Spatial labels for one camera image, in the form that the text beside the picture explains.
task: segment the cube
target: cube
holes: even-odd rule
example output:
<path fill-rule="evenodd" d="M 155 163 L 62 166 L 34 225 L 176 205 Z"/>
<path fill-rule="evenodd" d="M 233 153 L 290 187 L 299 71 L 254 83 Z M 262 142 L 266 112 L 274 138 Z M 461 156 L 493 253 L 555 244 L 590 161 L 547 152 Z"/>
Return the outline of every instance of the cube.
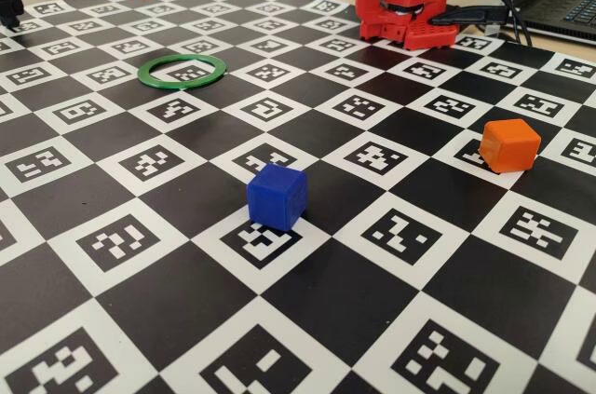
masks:
<path fill-rule="evenodd" d="M 484 126 L 479 152 L 493 172 L 529 170 L 540 141 L 523 119 L 491 121 Z"/>
<path fill-rule="evenodd" d="M 306 209 L 306 174 L 267 164 L 247 187 L 253 222 L 290 231 Z"/>

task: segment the ring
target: ring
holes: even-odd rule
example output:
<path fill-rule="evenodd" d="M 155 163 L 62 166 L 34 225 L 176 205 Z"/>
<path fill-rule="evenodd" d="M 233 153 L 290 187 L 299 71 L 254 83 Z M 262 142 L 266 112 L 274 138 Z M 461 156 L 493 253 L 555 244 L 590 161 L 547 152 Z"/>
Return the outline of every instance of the ring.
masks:
<path fill-rule="evenodd" d="M 151 75 L 151 71 L 158 65 L 165 63 L 171 63 L 173 61 L 202 61 L 213 65 L 215 69 L 210 75 L 205 75 L 199 79 L 189 80 L 188 82 L 167 82 L 165 80 L 156 79 Z M 141 68 L 137 76 L 139 80 L 145 85 L 153 88 L 164 88 L 164 89 L 188 89 L 205 87 L 206 85 L 212 84 L 222 75 L 224 75 L 227 65 L 221 59 L 212 56 L 200 56 L 198 54 L 172 54 L 169 56 L 158 57 L 152 61 L 147 62 Z"/>

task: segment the blue cube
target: blue cube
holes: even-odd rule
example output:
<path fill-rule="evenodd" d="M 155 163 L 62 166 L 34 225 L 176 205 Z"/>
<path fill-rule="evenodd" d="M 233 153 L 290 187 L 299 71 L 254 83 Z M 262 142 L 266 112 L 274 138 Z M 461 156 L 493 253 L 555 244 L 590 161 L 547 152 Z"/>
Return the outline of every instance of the blue cube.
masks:
<path fill-rule="evenodd" d="M 306 208 L 306 174 L 267 164 L 246 192 L 253 222 L 290 231 Z"/>

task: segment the laptop keyboard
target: laptop keyboard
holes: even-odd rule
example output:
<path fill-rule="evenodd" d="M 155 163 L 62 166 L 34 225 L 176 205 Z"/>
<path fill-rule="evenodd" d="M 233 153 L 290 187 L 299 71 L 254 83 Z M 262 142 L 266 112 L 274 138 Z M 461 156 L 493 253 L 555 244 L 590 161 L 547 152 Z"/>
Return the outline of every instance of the laptop keyboard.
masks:
<path fill-rule="evenodd" d="M 596 0 L 583 0 L 565 16 L 565 21 L 596 25 Z"/>

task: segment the orange cube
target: orange cube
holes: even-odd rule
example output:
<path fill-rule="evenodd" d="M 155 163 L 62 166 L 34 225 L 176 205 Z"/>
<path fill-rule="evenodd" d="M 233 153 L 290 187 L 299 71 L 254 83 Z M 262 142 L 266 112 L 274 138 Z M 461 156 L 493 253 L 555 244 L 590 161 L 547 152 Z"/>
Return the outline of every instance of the orange cube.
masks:
<path fill-rule="evenodd" d="M 491 121 L 484 126 L 480 154 L 493 172 L 529 170 L 540 136 L 523 119 Z"/>

